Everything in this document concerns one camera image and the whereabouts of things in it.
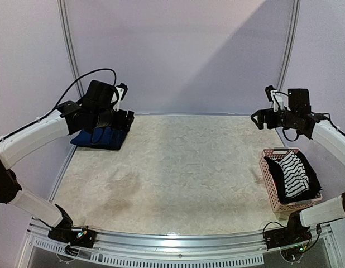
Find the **black white striped tank top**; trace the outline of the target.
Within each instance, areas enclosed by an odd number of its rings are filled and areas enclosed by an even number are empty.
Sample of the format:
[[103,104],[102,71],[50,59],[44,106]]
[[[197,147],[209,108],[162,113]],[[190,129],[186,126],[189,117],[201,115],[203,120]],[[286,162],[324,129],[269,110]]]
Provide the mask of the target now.
[[284,176],[283,185],[287,198],[295,198],[309,189],[309,178],[305,167],[294,151],[289,151],[277,163]]

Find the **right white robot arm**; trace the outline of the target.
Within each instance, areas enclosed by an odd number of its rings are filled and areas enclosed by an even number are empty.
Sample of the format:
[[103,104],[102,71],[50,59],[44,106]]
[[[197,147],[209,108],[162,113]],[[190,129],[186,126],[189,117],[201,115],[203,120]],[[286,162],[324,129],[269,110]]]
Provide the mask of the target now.
[[[265,92],[272,107],[260,109],[250,116],[258,129],[294,129],[298,136],[304,135],[322,145],[345,166],[345,133],[335,126],[326,114],[312,112],[307,89],[291,88],[287,93],[283,93],[270,85]],[[282,232],[282,238],[286,243],[295,243],[303,236],[304,229],[342,218],[345,218],[345,192],[292,213]]]

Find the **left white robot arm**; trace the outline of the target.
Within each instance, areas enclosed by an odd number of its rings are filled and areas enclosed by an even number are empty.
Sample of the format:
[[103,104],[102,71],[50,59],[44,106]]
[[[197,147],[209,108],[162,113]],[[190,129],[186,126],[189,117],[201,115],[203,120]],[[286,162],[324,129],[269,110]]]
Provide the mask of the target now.
[[21,159],[59,138],[84,131],[90,135],[95,130],[107,129],[127,133],[134,119],[132,111],[120,109],[128,87],[93,80],[86,94],[77,102],[67,101],[51,112],[0,138],[0,203],[14,205],[55,228],[64,242],[77,237],[70,217],[63,209],[42,199],[20,185],[14,165]]

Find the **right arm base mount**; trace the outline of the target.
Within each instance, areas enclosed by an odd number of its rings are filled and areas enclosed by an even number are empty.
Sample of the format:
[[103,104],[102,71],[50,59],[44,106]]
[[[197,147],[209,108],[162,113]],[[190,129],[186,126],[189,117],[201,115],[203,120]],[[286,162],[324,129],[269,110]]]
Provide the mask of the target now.
[[[320,234],[322,232],[321,224],[319,223],[316,225],[318,236],[314,243],[312,243],[312,234],[310,232],[310,227],[304,227],[302,225],[300,213],[301,211],[292,212],[289,215],[286,227],[275,221],[269,222],[264,226],[262,230],[262,236],[266,242],[268,249],[294,245],[307,240],[306,245],[302,246],[301,249],[299,249],[300,253],[304,253],[309,251],[318,242]],[[267,226],[273,223],[278,224],[280,228],[267,231]]]

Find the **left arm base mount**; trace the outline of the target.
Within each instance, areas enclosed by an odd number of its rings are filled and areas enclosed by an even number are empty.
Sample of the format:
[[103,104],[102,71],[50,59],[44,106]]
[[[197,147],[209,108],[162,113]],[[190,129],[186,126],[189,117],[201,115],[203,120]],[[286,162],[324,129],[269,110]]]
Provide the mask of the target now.
[[51,227],[48,238],[62,243],[69,243],[71,246],[93,248],[97,238],[97,232],[87,226],[74,227],[73,220],[66,211],[55,204],[63,217],[56,227]]

